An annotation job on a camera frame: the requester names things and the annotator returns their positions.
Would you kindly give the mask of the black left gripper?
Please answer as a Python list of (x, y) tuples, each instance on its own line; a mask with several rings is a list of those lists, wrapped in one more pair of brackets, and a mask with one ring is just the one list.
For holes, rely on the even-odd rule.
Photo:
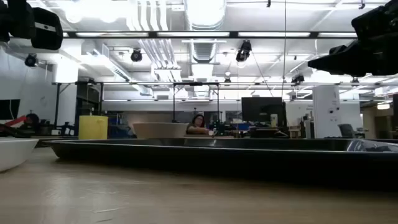
[(31, 39), (35, 36), (33, 10), (26, 0), (0, 0), (0, 42), (10, 36)]

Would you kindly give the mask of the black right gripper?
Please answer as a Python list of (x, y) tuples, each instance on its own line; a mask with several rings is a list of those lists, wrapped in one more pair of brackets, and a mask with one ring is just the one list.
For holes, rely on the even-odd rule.
[(388, 76), (398, 73), (398, 32), (379, 35), (370, 39), (351, 41), (329, 50), (330, 55), (308, 61), (310, 68), (328, 72), (332, 75), (360, 77), (361, 71), (351, 67), (345, 58), (334, 54), (353, 54), (363, 50), (364, 69), (374, 76)]

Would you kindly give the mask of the yellow cup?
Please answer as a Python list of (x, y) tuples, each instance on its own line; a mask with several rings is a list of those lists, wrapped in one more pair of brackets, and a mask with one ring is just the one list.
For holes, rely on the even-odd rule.
[(108, 138), (108, 117), (82, 115), (79, 117), (80, 140), (105, 140)]

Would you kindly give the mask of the white round plate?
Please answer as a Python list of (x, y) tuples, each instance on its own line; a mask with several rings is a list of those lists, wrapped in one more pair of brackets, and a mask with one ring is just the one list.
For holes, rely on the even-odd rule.
[(0, 138), (0, 172), (24, 163), (31, 156), (38, 139)]

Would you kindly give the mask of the beige bowl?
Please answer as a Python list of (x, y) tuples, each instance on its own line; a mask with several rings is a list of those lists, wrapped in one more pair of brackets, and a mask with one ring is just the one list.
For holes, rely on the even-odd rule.
[(132, 128), (139, 139), (183, 138), (187, 123), (133, 123)]

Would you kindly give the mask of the black plastic serving tray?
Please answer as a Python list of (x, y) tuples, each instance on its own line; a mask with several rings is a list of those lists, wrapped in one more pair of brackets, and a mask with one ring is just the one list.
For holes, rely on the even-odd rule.
[(398, 140), (53, 140), (57, 157), (143, 169), (398, 192)]

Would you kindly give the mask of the dark office chair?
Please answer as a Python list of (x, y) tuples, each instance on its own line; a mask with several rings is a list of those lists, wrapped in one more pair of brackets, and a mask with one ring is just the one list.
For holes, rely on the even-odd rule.
[(338, 125), (340, 132), (341, 132), (341, 137), (343, 138), (355, 138), (355, 131), (350, 124), (339, 124)]

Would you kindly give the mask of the black computer monitor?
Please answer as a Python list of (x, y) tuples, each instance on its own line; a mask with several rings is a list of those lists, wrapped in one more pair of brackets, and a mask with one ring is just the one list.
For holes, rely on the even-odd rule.
[(285, 103), (281, 97), (241, 98), (242, 120), (246, 122), (270, 122), (277, 115), (277, 127), (287, 125)]

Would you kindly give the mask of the person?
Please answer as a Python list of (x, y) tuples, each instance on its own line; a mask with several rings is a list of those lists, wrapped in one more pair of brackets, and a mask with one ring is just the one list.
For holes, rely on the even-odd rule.
[(39, 127), (40, 119), (35, 113), (29, 113), (26, 115), (24, 124), (30, 126), (31, 128), (37, 128)]
[(187, 135), (210, 135), (210, 130), (205, 127), (205, 118), (202, 114), (197, 114), (186, 129)]

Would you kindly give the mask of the red bar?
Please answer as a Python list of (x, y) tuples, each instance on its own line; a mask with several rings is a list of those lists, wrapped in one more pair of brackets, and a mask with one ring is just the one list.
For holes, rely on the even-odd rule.
[(14, 125), (17, 125), (19, 123), (23, 123), (26, 119), (27, 119), (26, 116), (21, 116), (21, 117), (18, 117), (16, 119), (13, 119), (11, 121), (8, 121), (8, 122), (6, 122), (4, 124), (6, 126), (14, 126)]

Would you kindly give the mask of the dark shelf rack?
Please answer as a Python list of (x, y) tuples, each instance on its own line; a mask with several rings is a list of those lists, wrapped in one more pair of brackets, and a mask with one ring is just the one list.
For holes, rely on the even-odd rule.
[(76, 94), (76, 115), (102, 115), (104, 99), (104, 83), (91, 81), (78, 81)]

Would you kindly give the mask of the black background machinery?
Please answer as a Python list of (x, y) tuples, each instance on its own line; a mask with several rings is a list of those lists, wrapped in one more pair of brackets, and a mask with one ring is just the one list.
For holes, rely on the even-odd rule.
[(56, 126), (46, 122), (41, 124), (39, 127), (39, 134), (42, 136), (74, 136), (75, 127), (69, 122), (65, 122), (63, 125)]

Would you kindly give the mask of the black wall screen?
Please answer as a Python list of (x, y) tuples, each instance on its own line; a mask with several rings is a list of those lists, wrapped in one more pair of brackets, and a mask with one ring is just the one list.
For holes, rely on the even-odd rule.
[(20, 100), (0, 100), (0, 120), (13, 120), (17, 118)]

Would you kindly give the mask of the silver ventilation duct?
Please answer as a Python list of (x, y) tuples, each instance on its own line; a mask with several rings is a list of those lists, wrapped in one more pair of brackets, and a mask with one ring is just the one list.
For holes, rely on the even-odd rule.
[[(226, 0), (183, 0), (189, 29), (209, 32), (220, 30), (226, 14)], [(210, 63), (216, 53), (214, 39), (198, 39), (190, 44), (192, 57), (197, 63)]]

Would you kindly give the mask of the black stand frame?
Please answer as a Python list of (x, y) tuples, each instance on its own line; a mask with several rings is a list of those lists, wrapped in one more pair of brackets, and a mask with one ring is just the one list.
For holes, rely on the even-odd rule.
[(172, 93), (172, 102), (173, 102), (173, 118), (172, 118), (172, 122), (173, 123), (177, 123), (177, 120), (175, 118), (175, 94), (176, 94), (176, 86), (203, 86), (203, 85), (207, 85), (207, 86), (216, 86), (216, 95), (217, 95), (217, 120), (221, 121), (221, 113), (220, 113), (220, 83), (219, 82), (173, 82), (173, 93)]

